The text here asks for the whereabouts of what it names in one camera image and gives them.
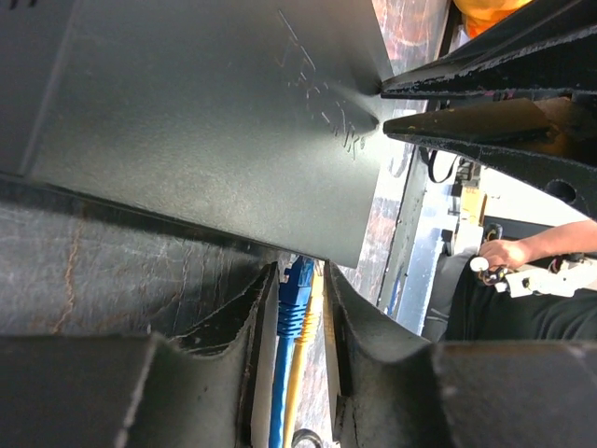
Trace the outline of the black network switch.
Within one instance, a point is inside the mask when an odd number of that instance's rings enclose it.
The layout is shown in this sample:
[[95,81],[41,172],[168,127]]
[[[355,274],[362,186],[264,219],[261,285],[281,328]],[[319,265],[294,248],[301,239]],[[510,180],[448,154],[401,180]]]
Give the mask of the black network switch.
[[1,172],[354,267],[391,73],[369,1],[5,1]]

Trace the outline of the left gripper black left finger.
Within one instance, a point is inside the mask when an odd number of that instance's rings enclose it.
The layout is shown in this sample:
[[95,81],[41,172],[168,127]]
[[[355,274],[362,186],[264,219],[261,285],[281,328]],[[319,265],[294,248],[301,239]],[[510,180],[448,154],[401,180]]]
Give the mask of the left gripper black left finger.
[[278,270],[186,333],[1,341],[5,447],[264,447]]

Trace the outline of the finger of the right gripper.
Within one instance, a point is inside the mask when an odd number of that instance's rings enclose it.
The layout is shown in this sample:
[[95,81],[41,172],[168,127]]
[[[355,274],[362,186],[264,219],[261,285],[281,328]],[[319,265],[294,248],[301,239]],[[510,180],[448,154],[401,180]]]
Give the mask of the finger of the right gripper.
[[596,100],[477,103],[384,123],[390,138],[458,154],[596,216]]
[[596,93],[596,3],[533,1],[450,54],[389,78],[386,99]]

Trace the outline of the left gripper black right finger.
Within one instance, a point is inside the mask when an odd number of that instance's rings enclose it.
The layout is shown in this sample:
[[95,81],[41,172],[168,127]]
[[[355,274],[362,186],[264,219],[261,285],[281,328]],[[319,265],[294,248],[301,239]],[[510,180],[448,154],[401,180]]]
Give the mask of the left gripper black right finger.
[[332,436],[343,447],[592,447],[595,343],[430,343],[327,262]]

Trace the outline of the operator bare forearm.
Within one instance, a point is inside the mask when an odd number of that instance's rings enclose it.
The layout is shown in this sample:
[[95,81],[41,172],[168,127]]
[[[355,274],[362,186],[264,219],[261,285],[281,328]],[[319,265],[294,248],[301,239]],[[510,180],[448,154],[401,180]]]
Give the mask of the operator bare forearm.
[[519,240],[522,263],[565,254],[596,251],[596,222],[587,219],[542,231]]

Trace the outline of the operator bare hand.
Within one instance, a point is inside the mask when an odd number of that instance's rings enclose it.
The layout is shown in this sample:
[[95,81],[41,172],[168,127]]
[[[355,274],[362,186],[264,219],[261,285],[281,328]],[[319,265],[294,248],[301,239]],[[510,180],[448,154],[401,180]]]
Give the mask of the operator bare hand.
[[523,240],[491,240],[483,243],[479,249],[479,256],[486,259],[491,268],[505,267],[517,270],[530,261],[531,255]]

